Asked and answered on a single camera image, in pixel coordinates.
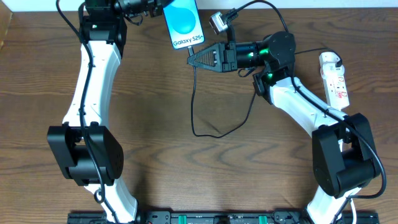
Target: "wood grain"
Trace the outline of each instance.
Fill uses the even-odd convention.
[[[200,11],[206,43],[214,35]],[[284,9],[297,50],[327,45],[344,59],[351,106],[371,122],[386,168],[385,194],[357,200],[381,223],[398,213],[398,10]],[[66,13],[77,23],[77,14]],[[238,41],[281,30],[270,10],[246,10],[235,22]],[[124,179],[141,205],[174,210],[303,208],[317,183],[310,137],[283,111],[256,98],[241,129],[223,139],[195,138],[190,129],[193,73],[186,50],[172,50],[164,19],[129,26],[110,106],[110,129],[124,149]],[[318,54],[297,56],[297,75],[321,98]],[[72,100],[80,46],[57,13],[15,13],[0,52],[0,222],[65,223],[72,210],[100,210],[92,196],[65,180],[46,141]],[[244,118],[251,78],[198,71],[198,133],[225,132]],[[376,179],[362,194],[380,186]]]

